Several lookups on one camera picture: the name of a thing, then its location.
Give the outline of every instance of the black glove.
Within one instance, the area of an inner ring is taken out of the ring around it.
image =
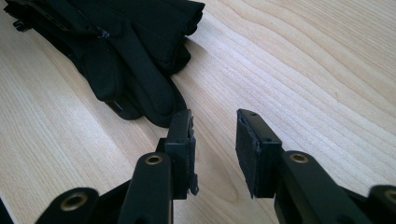
[[[171,78],[162,72],[175,73],[190,59],[182,42],[184,35],[195,31],[203,4],[183,0],[7,2],[5,10],[20,20],[16,25],[32,26],[47,38],[74,63],[96,97],[123,119],[144,115],[168,127],[172,116],[186,108]]]

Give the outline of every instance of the glove finger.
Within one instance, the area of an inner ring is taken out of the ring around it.
[[[113,101],[124,89],[120,60],[114,49],[102,38],[86,41],[84,75],[96,98]]]
[[[183,13],[188,18],[184,30],[185,35],[192,35],[196,29],[197,24],[203,17],[204,3],[185,1],[185,0],[161,0],[172,7],[176,8],[180,13]]]
[[[184,36],[192,34],[202,17],[204,4],[170,0],[101,0],[127,16],[154,63],[163,71],[178,71]]]
[[[182,95],[178,91],[172,79],[168,77],[166,81],[172,90],[175,101],[172,111],[167,114],[160,115],[152,109],[152,102],[148,100],[146,92],[141,89],[139,83],[134,78],[134,76],[128,76],[127,82],[129,83],[129,85],[126,88],[126,92],[129,92],[129,94],[133,96],[130,99],[134,101],[137,105],[139,105],[140,110],[146,116],[146,118],[153,124],[163,128],[169,128],[171,119],[176,112],[187,109],[186,103],[184,102]]]
[[[106,104],[122,119],[131,120],[142,117],[138,106],[134,104],[134,97],[128,91],[125,91],[124,95],[120,96],[116,101],[108,101]]]
[[[147,55],[135,32],[129,27],[125,28],[125,32],[123,36],[109,38],[108,41],[125,61],[136,83],[147,95],[146,100],[150,102],[150,107],[146,109],[158,116],[172,113],[173,93],[164,76]],[[129,80],[126,77],[126,83],[131,83]]]

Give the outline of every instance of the wood grain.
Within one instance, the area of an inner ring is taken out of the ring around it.
[[[277,223],[238,166],[238,108],[343,187],[396,185],[395,1],[203,2],[192,60],[173,76],[194,115],[200,192],[175,202],[175,223]],[[68,189],[126,181],[167,130],[119,119],[61,53],[12,22],[0,13],[0,196],[16,223],[33,223]]]

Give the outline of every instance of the black plastic part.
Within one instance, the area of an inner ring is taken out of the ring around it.
[[[71,189],[58,196],[38,219],[37,224],[98,223],[95,215],[99,194],[94,189]]]
[[[356,204],[356,206],[359,207],[359,209],[367,215],[367,198],[359,195],[356,192],[353,192],[350,189],[345,189],[343,187],[341,187],[341,189],[346,193],[346,195],[349,197],[350,200],[352,200],[352,202],[354,204]]]
[[[190,110],[176,113],[169,127],[164,152],[172,160],[173,199],[186,199],[187,192],[196,195],[198,176],[194,172],[195,137]]]
[[[374,223],[396,223],[396,187],[372,187],[367,198],[367,214]]]
[[[236,154],[251,197],[274,198],[282,142],[258,114],[237,111]]]
[[[312,156],[287,151],[278,171],[303,223],[371,223]]]
[[[279,181],[279,185],[276,188],[274,208],[280,224],[303,222],[297,210],[296,204],[290,197],[290,194],[286,189],[285,184],[281,180]]]
[[[3,200],[0,198],[0,223],[13,224],[11,216],[9,215]]]
[[[160,140],[158,141],[158,145],[155,148],[155,152],[165,153],[165,142],[166,142],[166,138],[160,138]]]
[[[166,154],[153,152],[137,161],[118,223],[173,223],[171,162]]]
[[[130,183],[131,181],[127,181],[99,197],[96,214],[101,215],[100,223],[117,223]]]

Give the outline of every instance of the hole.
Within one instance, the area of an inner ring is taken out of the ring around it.
[[[155,164],[161,163],[161,161],[163,161],[163,158],[160,156],[150,156],[150,157],[147,157],[145,160],[145,162],[148,165],[155,165]]]
[[[80,208],[87,201],[88,196],[84,192],[73,193],[64,199],[61,203],[61,209],[65,212],[73,211]]]
[[[389,201],[391,201],[392,203],[396,204],[396,190],[387,189],[384,194],[385,194],[385,197],[387,197],[387,199]]]
[[[352,220],[352,218],[347,217],[345,215],[340,215],[335,219],[336,223],[342,223],[342,224],[354,224],[355,222]]]
[[[299,153],[291,154],[290,158],[292,161],[299,162],[299,163],[306,163],[309,161],[309,159],[305,155],[299,154]]]

